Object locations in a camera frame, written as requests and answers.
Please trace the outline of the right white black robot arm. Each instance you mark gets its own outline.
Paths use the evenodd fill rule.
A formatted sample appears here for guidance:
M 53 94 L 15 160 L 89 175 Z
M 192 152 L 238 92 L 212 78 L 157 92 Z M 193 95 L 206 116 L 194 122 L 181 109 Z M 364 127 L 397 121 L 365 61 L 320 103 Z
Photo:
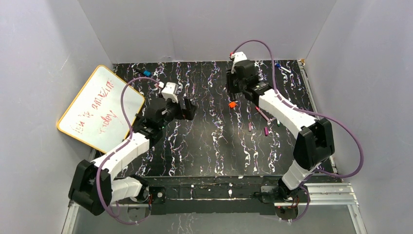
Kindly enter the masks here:
M 234 61 L 226 72 L 226 89 L 231 100 L 244 97 L 280 121 L 296 138 L 293 162 L 278 181 L 277 197 L 294 197 L 313 171 L 335 152 L 332 124 L 326 118 L 316 119 L 297 111 L 273 87 L 259 80 L 255 65 L 246 59 Z

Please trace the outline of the pink marker pen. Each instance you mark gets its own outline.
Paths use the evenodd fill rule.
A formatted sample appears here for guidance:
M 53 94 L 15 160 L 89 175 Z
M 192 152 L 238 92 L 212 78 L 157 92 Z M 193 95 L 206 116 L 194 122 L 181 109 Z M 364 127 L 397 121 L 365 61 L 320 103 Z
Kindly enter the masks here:
M 259 107 L 256 106 L 255 109 L 267 122 L 270 122 L 270 118 Z

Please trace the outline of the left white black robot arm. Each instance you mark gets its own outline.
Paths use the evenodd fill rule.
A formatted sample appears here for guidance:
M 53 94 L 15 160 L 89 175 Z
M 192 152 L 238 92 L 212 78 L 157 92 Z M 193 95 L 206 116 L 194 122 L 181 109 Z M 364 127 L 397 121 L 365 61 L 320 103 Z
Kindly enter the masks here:
M 161 100 L 160 109 L 148 108 L 137 115 L 132 125 L 132 135 L 105 155 L 78 163 L 68 192 L 68 198 L 100 215 L 112 203 L 125 198 L 146 201 L 149 184 L 140 176 L 130 175 L 123 179 L 116 176 L 140 155 L 149 151 L 164 136 L 164 128 L 174 120 L 193 120 L 197 106 L 185 97 L 177 103 L 172 99 Z

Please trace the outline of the orange pen cap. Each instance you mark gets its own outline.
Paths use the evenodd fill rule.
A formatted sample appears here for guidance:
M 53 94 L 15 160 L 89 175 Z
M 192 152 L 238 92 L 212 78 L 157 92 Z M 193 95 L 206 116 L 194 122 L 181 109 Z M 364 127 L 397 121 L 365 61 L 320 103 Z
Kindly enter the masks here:
M 237 106 L 237 103 L 232 101 L 228 104 L 228 106 L 229 106 L 230 109 L 234 109 Z

